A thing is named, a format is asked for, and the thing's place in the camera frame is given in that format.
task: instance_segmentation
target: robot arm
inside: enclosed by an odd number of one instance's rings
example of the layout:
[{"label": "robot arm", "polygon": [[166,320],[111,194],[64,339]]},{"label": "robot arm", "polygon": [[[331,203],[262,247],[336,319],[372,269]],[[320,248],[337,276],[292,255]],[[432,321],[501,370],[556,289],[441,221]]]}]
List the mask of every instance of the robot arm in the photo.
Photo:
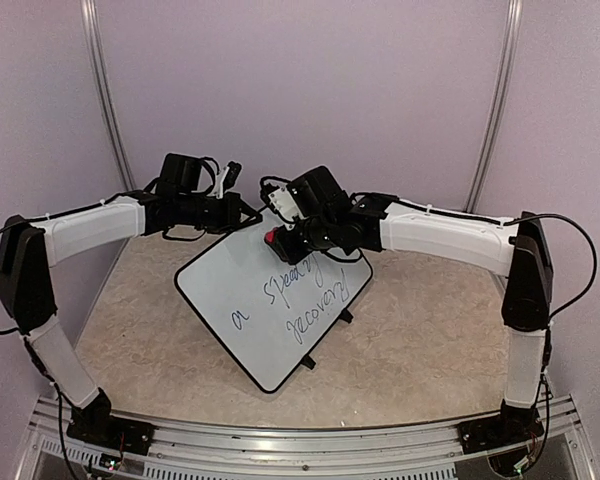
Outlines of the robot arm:
[{"label": "robot arm", "polygon": [[286,224],[269,232],[265,242],[290,264],[333,247],[347,255],[358,248],[415,251],[508,277],[502,307],[509,333],[504,400],[498,417],[465,426],[463,447],[472,453],[542,435],[536,401],[550,353],[553,267],[539,220],[524,221],[528,212],[513,220],[434,209],[384,194],[349,197],[324,166],[284,186],[263,183],[261,197]]},{"label": "robot arm", "polygon": [[[153,427],[110,415],[111,402],[62,330],[49,269],[106,243],[157,232],[166,237],[175,225],[225,233],[260,221],[260,214],[237,193],[226,191],[235,184],[240,165],[231,162],[214,172],[210,161],[169,154],[160,177],[145,190],[55,216],[7,220],[10,228],[0,244],[0,300],[36,367],[71,404],[70,437],[114,450],[124,439],[126,451],[146,454]],[[211,175],[212,185],[196,192],[202,168]]]}]

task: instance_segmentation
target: table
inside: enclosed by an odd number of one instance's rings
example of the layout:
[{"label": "table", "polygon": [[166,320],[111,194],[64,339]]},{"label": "table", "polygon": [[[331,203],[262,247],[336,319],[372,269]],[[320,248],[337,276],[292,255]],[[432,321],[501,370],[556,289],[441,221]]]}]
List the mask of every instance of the table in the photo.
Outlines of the table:
[{"label": "table", "polygon": [[[174,235],[190,232],[176,229]],[[366,253],[374,279],[272,395],[234,363],[173,284],[218,237],[131,240],[77,352],[114,408],[260,427],[377,426],[495,410],[506,380],[501,296],[479,268],[416,253]]]}]

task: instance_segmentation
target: wall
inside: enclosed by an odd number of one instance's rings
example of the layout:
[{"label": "wall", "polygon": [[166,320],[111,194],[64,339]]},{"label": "wall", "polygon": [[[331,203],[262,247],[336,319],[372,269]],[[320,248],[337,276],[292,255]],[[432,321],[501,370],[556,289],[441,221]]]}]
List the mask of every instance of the wall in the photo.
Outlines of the wall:
[{"label": "wall", "polygon": [[[479,210],[557,211],[592,235],[600,256],[600,1],[524,5],[516,65]],[[586,243],[545,222],[554,306],[590,272]],[[594,289],[556,317],[550,376],[572,393],[600,465],[600,272]]]},{"label": "wall", "polygon": [[100,2],[116,111],[139,183],[179,151],[265,174],[327,164],[349,191],[461,207],[480,153],[508,2]]},{"label": "wall", "polygon": [[[121,188],[100,115],[79,2],[0,1],[0,227]],[[54,269],[61,320],[80,331],[118,246]],[[0,328],[12,326],[0,305]],[[0,337],[0,479],[43,384],[16,336]]]}]

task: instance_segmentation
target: vertical metal post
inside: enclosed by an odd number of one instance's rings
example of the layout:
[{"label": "vertical metal post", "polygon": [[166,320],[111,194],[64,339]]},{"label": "vertical metal post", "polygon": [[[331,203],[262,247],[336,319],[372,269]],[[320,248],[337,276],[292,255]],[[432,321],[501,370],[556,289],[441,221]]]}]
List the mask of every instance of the vertical metal post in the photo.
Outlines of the vertical metal post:
[{"label": "vertical metal post", "polygon": [[496,89],[491,102],[489,112],[489,121],[487,130],[482,140],[480,148],[480,158],[478,167],[473,177],[473,183],[469,192],[469,197],[465,203],[465,212],[475,212],[480,200],[480,194],[484,187],[484,182],[489,170],[489,164],[493,157],[493,150],[500,128],[500,121],[504,112],[505,100],[509,87],[511,72],[513,71],[513,60],[516,53],[516,44],[518,43],[518,31],[520,30],[520,19],[522,15],[522,0],[509,0],[509,11],[507,23],[505,26],[504,41],[502,44],[502,55],[500,57],[500,66],[498,68],[498,77]]},{"label": "vertical metal post", "polygon": [[96,89],[100,98],[102,117],[107,129],[107,134],[109,135],[111,147],[113,148],[113,154],[122,184],[124,185],[125,190],[134,190],[136,188],[136,183],[122,144],[122,136],[120,135],[120,128],[111,100],[111,91],[109,90],[107,71],[102,52],[102,41],[100,39],[100,30],[98,28],[96,2],[95,0],[81,0],[81,3],[82,23],[84,24],[85,36],[87,38],[87,48],[89,49],[91,67],[95,76]]}]

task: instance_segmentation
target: tilted whiteboard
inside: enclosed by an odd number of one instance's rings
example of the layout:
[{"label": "tilted whiteboard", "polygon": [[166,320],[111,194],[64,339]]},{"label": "tilted whiteboard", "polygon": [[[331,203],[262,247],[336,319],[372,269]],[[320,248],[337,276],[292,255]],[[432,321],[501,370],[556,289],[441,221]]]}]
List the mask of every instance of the tilted whiteboard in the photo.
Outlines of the tilted whiteboard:
[{"label": "tilted whiteboard", "polygon": [[178,270],[175,284],[251,379],[272,393],[365,287],[372,270],[366,258],[339,263],[320,253],[285,264],[264,243],[280,220],[262,213],[261,223],[227,235]]}]

